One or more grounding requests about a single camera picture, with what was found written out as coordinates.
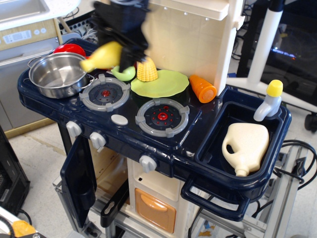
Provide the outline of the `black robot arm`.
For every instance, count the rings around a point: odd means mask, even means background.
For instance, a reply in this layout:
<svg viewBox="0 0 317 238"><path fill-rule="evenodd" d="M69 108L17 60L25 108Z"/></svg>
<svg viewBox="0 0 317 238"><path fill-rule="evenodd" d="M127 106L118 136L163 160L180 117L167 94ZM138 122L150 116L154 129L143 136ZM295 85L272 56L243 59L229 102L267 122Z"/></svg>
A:
<svg viewBox="0 0 317 238"><path fill-rule="evenodd" d="M146 19L147 0L111 0L110 3L93 3L93 24L97 28L100 46L116 41L123 47L120 54L119 72L145 60L149 44L142 32Z"/></svg>

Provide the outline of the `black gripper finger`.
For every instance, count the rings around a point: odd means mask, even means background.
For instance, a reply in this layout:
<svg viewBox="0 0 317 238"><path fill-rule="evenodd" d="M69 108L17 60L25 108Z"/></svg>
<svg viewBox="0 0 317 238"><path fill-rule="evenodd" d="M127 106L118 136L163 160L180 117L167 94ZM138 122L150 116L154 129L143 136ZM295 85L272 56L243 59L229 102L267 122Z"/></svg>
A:
<svg viewBox="0 0 317 238"><path fill-rule="evenodd" d="M134 66L135 62L144 62L146 60L145 50L147 49L148 46L124 46L120 56L119 72Z"/></svg>

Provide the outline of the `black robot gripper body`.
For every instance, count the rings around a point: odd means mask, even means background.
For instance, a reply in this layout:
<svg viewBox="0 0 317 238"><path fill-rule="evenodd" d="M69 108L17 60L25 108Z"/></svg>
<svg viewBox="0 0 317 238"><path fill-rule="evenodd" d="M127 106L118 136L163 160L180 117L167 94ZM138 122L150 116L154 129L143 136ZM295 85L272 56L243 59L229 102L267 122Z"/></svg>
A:
<svg viewBox="0 0 317 238"><path fill-rule="evenodd" d="M95 20L103 33L112 35L124 46L148 46L142 32L148 1L95 1Z"/></svg>

